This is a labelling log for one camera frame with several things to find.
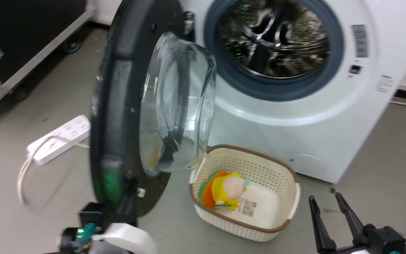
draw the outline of white robot part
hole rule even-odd
[[[106,232],[102,235],[93,235],[92,240],[95,247],[92,247],[92,253],[98,252],[98,242],[106,242],[120,249],[114,249],[113,253],[123,253],[128,250],[136,254],[157,254],[158,248],[156,241],[145,231],[125,223],[112,223]],[[108,246],[103,246],[104,253],[107,253]]]

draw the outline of label sticker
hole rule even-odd
[[[394,80],[390,76],[381,75],[377,85],[375,86],[375,90],[388,93],[389,91],[393,90]]]
[[[142,188],[137,188],[137,196],[139,198],[143,198],[145,196],[145,192],[147,192],[147,191]]]
[[[368,38],[366,34],[366,26],[365,25],[353,25],[353,36],[355,38],[356,44],[356,57],[357,58],[368,58],[369,57],[369,50],[368,50]]]
[[[253,217],[256,205],[257,203],[254,201],[248,200],[247,198],[240,198],[237,212]]]

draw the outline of stainless steel drum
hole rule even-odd
[[[243,68],[273,79],[299,77],[327,59],[327,31],[314,12],[288,0],[240,0],[217,25]]]

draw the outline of orange cloth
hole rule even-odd
[[[200,196],[200,201],[203,204],[203,206],[206,206],[207,208],[212,209],[213,206],[215,206],[215,202],[213,199],[213,195],[211,193],[211,186],[213,185],[213,181],[214,179],[216,179],[217,177],[222,177],[222,176],[227,176],[230,173],[224,171],[224,170],[220,170],[217,171],[215,173],[212,173],[211,175],[208,176],[208,180],[206,180],[203,187],[203,190],[201,192],[201,196]]]

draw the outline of stuffed toy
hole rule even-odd
[[[247,190],[250,180],[238,172],[219,170],[208,176],[200,187],[199,200],[211,209],[237,209],[239,198]]]

